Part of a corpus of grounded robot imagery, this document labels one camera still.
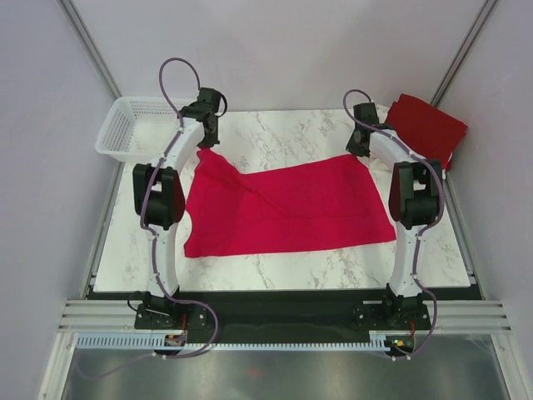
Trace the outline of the bright red t shirt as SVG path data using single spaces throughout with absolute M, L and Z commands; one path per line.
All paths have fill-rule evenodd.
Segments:
M 368 168 L 346 154 L 242 173 L 198 151 L 187 199 L 188 258 L 333 250 L 395 240 Z

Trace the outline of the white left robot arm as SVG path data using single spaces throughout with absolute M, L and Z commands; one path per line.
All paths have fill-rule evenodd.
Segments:
M 180 173 L 198 148 L 211 148 L 218 138 L 218 111 L 226 106 L 223 94 L 202 87 L 197 99 L 177 115 L 177 132 L 162 153 L 132 171 L 134 207 L 149 241 L 151 295 L 166 298 L 154 308 L 154 318 L 165 328 L 182 320 L 182 306 L 168 299 L 179 289 L 176 273 L 176 235 L 186 199 Z

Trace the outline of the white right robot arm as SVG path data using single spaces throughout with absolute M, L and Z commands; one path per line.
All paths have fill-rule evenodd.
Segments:
M 440 222 L 445 209 L 441 162 L 424 158 L 392 127 L 379 123 L 373 102 L 355 105 L 348 116 L 355 127 L 346 150 L 358 157 L 374 154 L 392 172 L 388 207 L 396 223 L 396 255 L 381 317 L 387 326 L 400 328 L 422 309 L 418 267 L 425 233 Z

